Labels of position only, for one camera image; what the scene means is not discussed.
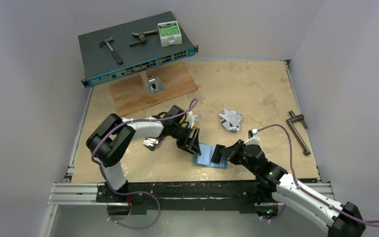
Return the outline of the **black credit card stack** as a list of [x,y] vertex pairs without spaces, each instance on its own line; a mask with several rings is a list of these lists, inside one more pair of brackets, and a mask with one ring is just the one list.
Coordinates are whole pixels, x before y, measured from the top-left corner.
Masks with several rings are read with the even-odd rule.
[[150,151],[154,151],[159,143],[162,141],[162,138],[153,138],[153,137],[147,137],[143,141],[143,145],[148,148]]

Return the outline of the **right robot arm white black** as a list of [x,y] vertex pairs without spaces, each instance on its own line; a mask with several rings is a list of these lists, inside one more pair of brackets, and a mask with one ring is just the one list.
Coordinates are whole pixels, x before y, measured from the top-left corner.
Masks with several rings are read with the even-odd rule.
[[255,175],[257,186],[248,196],[258,204],[271,199],[281,202],[327,231],[329,237],[360,237],[366,229],[356,205],[349,201],[342,204],[303,184],[269,161],[258,144],[238,140],[228,147],[216,145],[211,161],[223,159]]

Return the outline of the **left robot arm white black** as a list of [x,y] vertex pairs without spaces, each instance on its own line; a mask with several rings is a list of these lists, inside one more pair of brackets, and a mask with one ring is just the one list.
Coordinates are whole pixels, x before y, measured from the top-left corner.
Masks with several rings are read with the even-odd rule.
[[186,111],[174,105],[167,112],[144,119],[126,119],[117,114],[108,115],[98,128],[88,137],[86,146],[92,160],[97,163],[109,185],[108,195],[116,202],[127,197],[127,180],[120,160],[134,139],[162,138],[176,139],[179,149],[192,155],[200,155],[198,128],[184,125],[182,118]]

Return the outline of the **blue card holder wallet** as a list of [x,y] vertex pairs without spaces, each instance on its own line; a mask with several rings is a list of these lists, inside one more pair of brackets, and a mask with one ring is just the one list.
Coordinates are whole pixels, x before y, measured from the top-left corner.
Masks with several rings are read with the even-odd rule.
[[211,168],[222,168],[227,169],[227,162],[224,161],[224,158],[221,159],[220,163],[213,163],[211,159],[213,157],[213,153],[216,149],[216,146],[211,146],[207,144],[200,143],[201,155],[194,155],[194,164],[211,167]]

